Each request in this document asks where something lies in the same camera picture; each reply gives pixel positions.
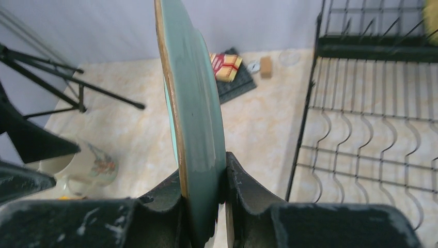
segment light blue plate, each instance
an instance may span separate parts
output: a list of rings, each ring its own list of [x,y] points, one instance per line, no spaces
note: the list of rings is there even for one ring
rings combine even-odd
[[[210,56],[180,0],[155,0],[175,158],[193,247],[212,237],[225,174],[222,113]]]

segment tripod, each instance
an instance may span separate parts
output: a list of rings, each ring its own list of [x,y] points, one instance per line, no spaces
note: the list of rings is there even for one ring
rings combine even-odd
[[[82,69],[72,68],[72,67],[69,67],[66,65],[55,63],[55,62],[51,61],[50,59],[43,59],[43,58],[28,55],[25,53],[21,53],[18,51],[10,50],[1,43],[0,43],[0,61],[2,63],[4,63],[5,65],[7,65],[8,67],[15,70],[16,72],[22,74],[26,78],[32,80],[33,82],[35,82],[39,86],[43,87],[44,89],[46,89],[50,93],[56,95],[57,97],[63,99],[65,102],[67,102],[71,105],[70,108],[64,108],[64,109],[60,109],[60,110],[53,110],[53,111],[46,111],[46,112],[38,112],[38,113],[30,114],[30,115],[25,115],[25,116],[23,116],[25,119],[29,119],[29,118],[36,117],[36,116],[61,113],[61,112],[66,112],[66,111],[71,111],[71,110],[79,110],[81,113],[85,112],[87,110],[87,108],[84,105],[84,88],[85,87],[92,89],[94,91],[97,91],[99,93],[102,93],[104,95],[107,95],[109,97],[115,98],[119,101],[130,104],[130,105],[132,105],[140,110],[145,109],[145,105],[142,103],[131,101],[129,99],[126,99],[124,97],[121,97],[119,95],[111,93],[109,91],[106,91],[102,88],[96,87],[96,86],[91,85],[89,83],[86,83],[82,80],[79,80],[73,76],[62,73],[58,70],[58,68],[62,68],[64,70],[68,70],[68,71],[71,71],[73,73],[78,72],[78,73],[82,74],[82,73],[84,73],[84,71]],[[35,67],[37,69],[40,69],[42,71],[45,71],[47,73],[50,73],[52,75],[55,75],[55,76],[62,78],[66,82],[67,86],[73,91],[73,93],[77,97],[78,101],[76,102],[75,100],[71,99],[70,97],[65,95],[63,92],[59,91],[58,89],[56,89],[55,87],[53,87],[52,85],[48,84],[46,81],[41,79],[40,77],[36,76],[32,72],[30,72],[29,70],[24,68],[23,66],[19,65],[17,62],[27,64],[29,66]],[[79,95],[76,94],[76,92],[71,88],[71,86],[68,84],[68,81],[78,84]]]

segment small brown box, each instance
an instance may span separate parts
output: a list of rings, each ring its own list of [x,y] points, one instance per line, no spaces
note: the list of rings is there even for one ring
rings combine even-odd
[[[270,57],[260,59],[260,76],[262,79],[270,79],[272,77],[272,61]]]

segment mug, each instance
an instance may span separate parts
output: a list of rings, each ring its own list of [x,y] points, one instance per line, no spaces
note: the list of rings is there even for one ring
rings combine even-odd
[[[27,165],[55,177],[57,198],[84,198],[95,187],[114,181],[118,166],[108,154],[77,136],[61,136],[77,143],[81,151]]]

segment black dish rack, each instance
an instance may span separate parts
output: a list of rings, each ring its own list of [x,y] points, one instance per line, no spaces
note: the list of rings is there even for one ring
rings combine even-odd
[[[383,203],[438,232],[438,46],[424,1],[323,1],[286,200]]]

